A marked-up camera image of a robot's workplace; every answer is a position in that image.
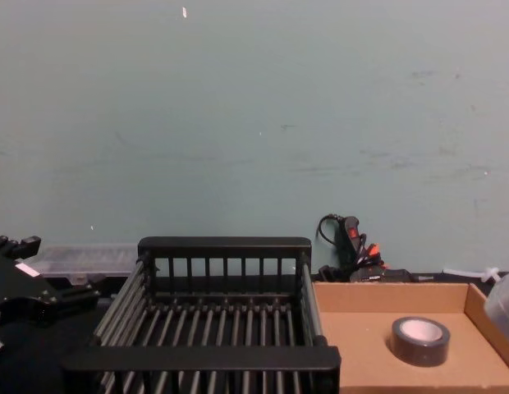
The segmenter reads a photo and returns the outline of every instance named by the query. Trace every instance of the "teal wall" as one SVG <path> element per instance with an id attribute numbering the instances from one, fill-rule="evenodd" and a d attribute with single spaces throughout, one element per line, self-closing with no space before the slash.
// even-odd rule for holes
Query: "teal wall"
<path id="1" fill-rule="evenodd" d="M 509 268 L 509 1 L 0 0 L 0 233 L 329 212 L 396 267 Z"/>

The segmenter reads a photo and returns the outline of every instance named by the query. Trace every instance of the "black machine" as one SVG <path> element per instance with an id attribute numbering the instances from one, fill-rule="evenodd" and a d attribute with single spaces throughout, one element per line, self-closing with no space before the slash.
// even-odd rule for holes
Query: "black machine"
<path id="1" fill-rule="evenodd" d="M 37 236 L 21 242 L 0 236 L 0 325 L 14 320 L 51 323 L 97 304 L 99 293 L 92 286 L 56 290 L 37 271 L 17 261 L 36 255 L 40 244 Z"/>
<path id="2" fill-rule="evenodd" d="M 62 362 L 68 393 L 338 392 L 309 240 L 150 237 L 138 251 L 90 344 Z"/>
<path id="3" fill-rule="evenodd" d="M 325 222 L 336 224 L 335 238 L 330 240 L 323 232 Z M 359 232 L 359 219 L 330 213 L 320 219 L 317 235 L 337 250 L 339 267 L 324 265 L 317 280 L 321 282 L 422 282 L 405 269 L 388 269 L 381 258 L 378 244 L 366 247 L 367 236 Z"/>

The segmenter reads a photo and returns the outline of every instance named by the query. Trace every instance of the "tape roll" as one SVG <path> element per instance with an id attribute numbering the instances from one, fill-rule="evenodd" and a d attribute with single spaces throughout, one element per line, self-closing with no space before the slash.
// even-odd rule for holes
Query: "tape roll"
<path id="1" fill-rule="evenodd" d="M 406 317 L 393 322 L 390 348 L 400 360 L 419 367 L 446 361 L 450 332 L 429 318 Z"/>

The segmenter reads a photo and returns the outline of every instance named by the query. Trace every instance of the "brown cardboard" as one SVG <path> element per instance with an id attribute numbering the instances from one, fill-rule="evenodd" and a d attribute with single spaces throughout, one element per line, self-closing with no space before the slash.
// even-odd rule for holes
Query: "brown cardboard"
<path id="1" fill-rule="evenodd" d="M 314 289 L 324 335 L 342 355 L 342 393 L 509 393 L 509 344 L 485 316 L 476 288 L 315 283 Z M 388 349 L 393 321 L 410 315 L 448 327 L 444 364 L 415 367 Z"/>

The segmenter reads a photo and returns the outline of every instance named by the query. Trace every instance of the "table surface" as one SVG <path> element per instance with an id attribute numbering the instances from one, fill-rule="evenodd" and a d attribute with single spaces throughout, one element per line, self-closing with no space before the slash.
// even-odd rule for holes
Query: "table surface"
<path id="1" fill-rule="evenodd" d="M 473 282 L 488 294 L 491 285 L 463 277 L 434 274 L 437 282 Z M 102 300 L 98 308 L 71 316 L 48 327 L 10 323 L 0 327 L 5 351 L 0 356 L 0 394 L 62 394 L 59 360 L 86 343 L 107 310 Z"/>

